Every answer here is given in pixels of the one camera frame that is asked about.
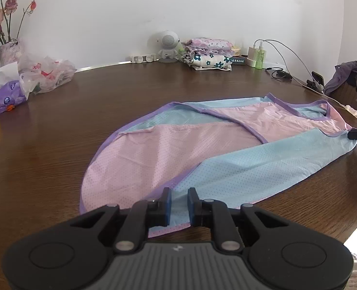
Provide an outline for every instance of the wooden tabletop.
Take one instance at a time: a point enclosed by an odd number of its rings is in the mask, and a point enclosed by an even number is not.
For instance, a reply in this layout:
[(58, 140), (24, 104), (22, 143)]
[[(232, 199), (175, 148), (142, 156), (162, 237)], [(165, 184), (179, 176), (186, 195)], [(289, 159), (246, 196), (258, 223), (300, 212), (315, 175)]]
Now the wooden tabletop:
[[(17, 239), (74, 217), (83, 174), (103, 141), (121, 126), (171, 102), (263, 97), (290, 103), (322, 96), (294, 81), (234, 65), (195, 71), (183, 63), (143, 63), (79, 72), (74, 79), (0, 115), (0, 262)], [(357, 120), (333, 105), (350, 125)], [(260, 207), (344, 242), (357, 227), (357, 147)], [(160, 240), (207, 240), (189, 228)], [(9, 289), (0, 268), (0, 289)]]

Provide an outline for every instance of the purple tissue package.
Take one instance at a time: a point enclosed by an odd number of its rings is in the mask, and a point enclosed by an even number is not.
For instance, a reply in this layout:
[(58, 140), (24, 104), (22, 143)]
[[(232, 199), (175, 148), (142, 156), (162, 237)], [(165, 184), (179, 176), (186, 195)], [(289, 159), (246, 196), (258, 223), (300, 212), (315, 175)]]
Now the purple tissue package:
[(0, 87), (0, 113), (12, 110), (16, 105), (25, 102), (19, 81), (9, 81)]

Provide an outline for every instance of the white cable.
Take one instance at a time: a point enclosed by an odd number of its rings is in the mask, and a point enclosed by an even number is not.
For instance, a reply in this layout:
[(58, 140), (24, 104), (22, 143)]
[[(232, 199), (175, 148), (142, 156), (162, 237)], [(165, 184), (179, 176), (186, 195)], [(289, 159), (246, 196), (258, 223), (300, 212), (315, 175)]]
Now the white cable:
[[(306, 64), (301, 60), (301, 58), (300, 58), (292, 49), (290, 49), (290, 48), (289, 48), (288, 46), (286, 46), (284, 43), (282, 43), (282, 42), (280, 42), (280, 41), (278, 41), (278, 40), (274, 40), (274, 39), (258, 39), (258, 40), (256, 40), (256, 41), (254, 42), (254, 47), (255, 47), (255, 45), (256, 45), (256, 43), (257, 43), (258, 41), (267, 42), (268, 44), (270, 44), (271, 46), (273, 46), (273, 47), (275, 48), (275, 50), (276, 50), (276, 51), (280, 54), (280, 56), (282, 57), (283, 62), (284, 62), (284, 66), (286, 67), (287, 72), (290, 73), (290, 71), (289, 71), (289, 69), (288, 69), (288, 67), (287, 67), (287, 64), (286, 64), (286, 60), (284, 59), (284, 57), (282, 56), (282, 54), (280, 53), (280, 51), (279, 51), (270, 41), (275, 41), (275, 42), (278, 42), (278, 43), (280, 43), (281, 45), (285, 46), (285, 47), (286, 47), (287, 49), (289, 49), (292, 53), (294, 53), (294, 54), (296, 55), (296, 57), (302, 62), (302, 64), (305, 66), (306, 70), (309, 72), (309, 74), (310, 74), (312, 80), (314, 80), (314, 77), (313, 77), (313, 75), (311, 74), (311, 72), (309, 71), (309, 69), (307, 68)], [(338, 101), (335, 100), (334, 98), (329, 97), (329, 96), (326, 96), (326, 95), (323, 94), (323, 93), (316, 92), (316, 91), (313, 90), (312, 88), (307, 87), (306, 85), (304, 85), (303, 83), (301, 83), (301, 82), (300, 82), (299, 80), (297, 80), (295, 77), (293, 77), (293, 76), (291, 76), (291, 77), (292, 77), (297, 83), (299, 83), (300, 85), (302, 85), (303, 87), (305, 87), (305, 88), (307, 88), (307, 89), (310, 89), (311, 91), (313, 91), (313, 92), (315, 92), (315, 93), (321, 94), (322, 96), (325, 96), (325, 97), (327, 97), (327, 98), (329, 98), (329, 99), (335, 101), (335, 102), (338, 103), (341, 107), (345, 108), (345, 106), (344, 106), (342, 103), (338, 102)]]

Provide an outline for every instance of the bouquet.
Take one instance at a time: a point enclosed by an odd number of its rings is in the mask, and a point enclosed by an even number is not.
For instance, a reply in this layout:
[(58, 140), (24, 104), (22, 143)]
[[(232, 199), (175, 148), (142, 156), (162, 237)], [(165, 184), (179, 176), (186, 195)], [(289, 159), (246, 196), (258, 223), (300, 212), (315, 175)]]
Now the bouquet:
[[(7, 42), (15, 40), (11, 38), (11, 15), (12, 13), (15, 13), (15, 11), (17, 10), (18, 4), (16, 0), (6, 0), (5, 4), (3, 3), (3, 0), (0, 0), (0, 3), (1, 3), (1, 8), (0, 8), (0, 46), (1, 46), (6, 44)], [(23, 23), (23, 19), (25, 15), (26, 14), (31, 15), (35, 8), (36, 8), (35, 0), (33, 0), (26, 9), (23, 8), (23, 16), (20, 21), (20, 26), (16, 35), (16, 39), (19, 37), (21, 24)], [(5, 30), (3, 30), (3, 27), (1, 25), (3, 22), (5, 23)]]

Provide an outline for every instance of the white robot figurine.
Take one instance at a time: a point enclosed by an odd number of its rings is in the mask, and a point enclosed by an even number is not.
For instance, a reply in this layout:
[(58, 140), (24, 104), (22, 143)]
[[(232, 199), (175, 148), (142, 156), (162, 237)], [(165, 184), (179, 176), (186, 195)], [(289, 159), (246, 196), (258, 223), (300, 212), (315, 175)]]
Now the white robot figurine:
[(175, 48), (179, 44), (180, 39), (175, 32), (172, 32), (170, 30), (162, 32), (157, 42), (162, 47), (162, 50), (158, 52), (162, 59), (177, 58), (177, 51), (175, 50)]

